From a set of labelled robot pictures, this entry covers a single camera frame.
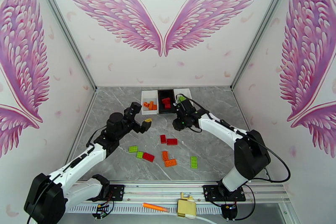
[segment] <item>orange pen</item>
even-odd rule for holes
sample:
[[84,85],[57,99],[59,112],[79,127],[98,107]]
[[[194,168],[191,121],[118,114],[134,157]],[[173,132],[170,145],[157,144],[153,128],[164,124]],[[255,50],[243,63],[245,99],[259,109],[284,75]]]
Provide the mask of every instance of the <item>orange pen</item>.
[[157,211],[164,211],[166,213],[170,212],[170,210],[168,208],[161,207],[161,206],[151,205],[149,203],[143,203],[142,206],[146,207],[146,208],[149,208],[149,209],[157,210]]

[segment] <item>orange lego brick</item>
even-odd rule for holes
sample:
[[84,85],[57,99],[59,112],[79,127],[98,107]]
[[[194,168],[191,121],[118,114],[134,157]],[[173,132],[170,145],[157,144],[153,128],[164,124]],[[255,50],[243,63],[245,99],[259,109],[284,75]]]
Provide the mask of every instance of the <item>orange lego brick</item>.
[[170,159],[165,161],[165,167],[175,166],[177,165],[176,159]]
[[150,101],[150,105],[149,105],[149,107],[148,107],[150,111],[153,110],[153,104],[154,104],[154,102],[153,102],[153,101]]
[[169,160],[169,157],[168,157],[168,151],[162,151],[162,160],[163,161],[166,161],[166,160]]

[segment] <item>pink feather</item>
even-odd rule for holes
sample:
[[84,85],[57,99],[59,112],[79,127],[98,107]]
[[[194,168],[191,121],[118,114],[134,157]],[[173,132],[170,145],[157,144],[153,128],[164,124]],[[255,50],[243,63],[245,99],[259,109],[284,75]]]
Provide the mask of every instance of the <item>pink feather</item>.
[[2,153],[18,147],[18,137],[28,126],[39,128],[33,119],[19,109],[0,104],[0,158]]
[[124,43],[140,51],[153,48],[162,55],[162,37],[140,0],[73,0]]
[[336,14],[331,0],[290,0],[280,89],[291,104],[288,121],[313,103],[335,58]]
[[0,6],[0,68],[18,105],[42,122],[38,106],[48,98],[44,30],[36,0],[4,0]]
[[331,157],[336,156],[336,101],[307,110],[291,126],[298,125],[309,129],[315,147],[319,145]]
[[173,48],[186,51],[203,42],[250,6],[253,0],[187,0],[164,39],[165,56]]

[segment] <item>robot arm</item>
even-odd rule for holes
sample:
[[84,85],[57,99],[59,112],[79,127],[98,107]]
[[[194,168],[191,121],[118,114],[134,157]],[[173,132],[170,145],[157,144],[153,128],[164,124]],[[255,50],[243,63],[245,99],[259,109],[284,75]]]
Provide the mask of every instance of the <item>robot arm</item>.
[[229,125],[212,113],[196,108],[186,97],[180,97],[175,103],[177,118],[174,129],[181,131],[195,126],[215,135],[234,150],[234,167],[218,183],[219,191],[226,197],[237,188],[254,178],[270,163],[270,156],[264,147],[263,139],[255,130],[247,132]]
[[131,130],[144,133],[151,126],[151,119],[140,126],[134,117],[141,105],[133,102],[124,114],[110,115],[106,129],[94,140],[87,143],[87,149],[57,171],[49,175],[37,175],[31,185],[24,210],[39,224],[56,224],[66,210],[89,199],[105,198],[109,181],[97,174],[86,183],[74,184],[93,166],[107,158],[118,146],[119,140]]

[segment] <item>marble tabletop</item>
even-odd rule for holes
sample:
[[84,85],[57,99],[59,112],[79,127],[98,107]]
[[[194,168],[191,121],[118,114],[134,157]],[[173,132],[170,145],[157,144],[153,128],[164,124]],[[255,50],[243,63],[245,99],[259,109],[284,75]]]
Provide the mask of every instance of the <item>marble tabletop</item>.
[[[106,125],[112,112],[122,112],[131,102],[141,102],[142,90],[157,87],[101,87],[89,114],[82,137],[74,156],[85,150],[91,134]],[[227,87],[190,87],[194,100],[203,105],[218,118],[233,126],[246,129],[232,92]],[[203,131],[195,133],[189,129],[176,131],[172,122],[175,114],[136,115],[136,120],[152,118],[151,128],[144,134],[134,131],[120,140],[120,146],[103,162],[94,166],[82,179],[101,174],[109,180],[219,180],[234,166],[233,150],[224,142]],[[178,145],[167,146],[160,143],[160,135],[177,138]],[[153,163],[129,153],[129,146],[137,145],[139,151],[155,156]],[[165,167],[161,151],[167,150],[170,158],[175,158],[177,166]],[[190,156],[197,156],[198,169],[191,169]]]

